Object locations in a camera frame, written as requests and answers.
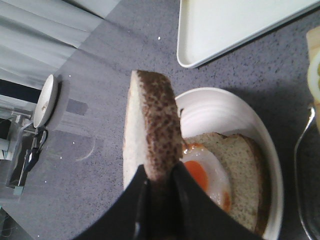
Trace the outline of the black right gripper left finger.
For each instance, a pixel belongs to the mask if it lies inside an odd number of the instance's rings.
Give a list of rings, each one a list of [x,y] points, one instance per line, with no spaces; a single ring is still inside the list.
[[[123,194],[89,230],[89,240],[146,240],[149,184],[139,165]]]

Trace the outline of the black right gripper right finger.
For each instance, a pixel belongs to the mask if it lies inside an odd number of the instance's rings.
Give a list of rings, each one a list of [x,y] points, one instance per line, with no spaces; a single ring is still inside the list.
[[[184,240],[261,240],[223,211],[179,162],[172,170]]]

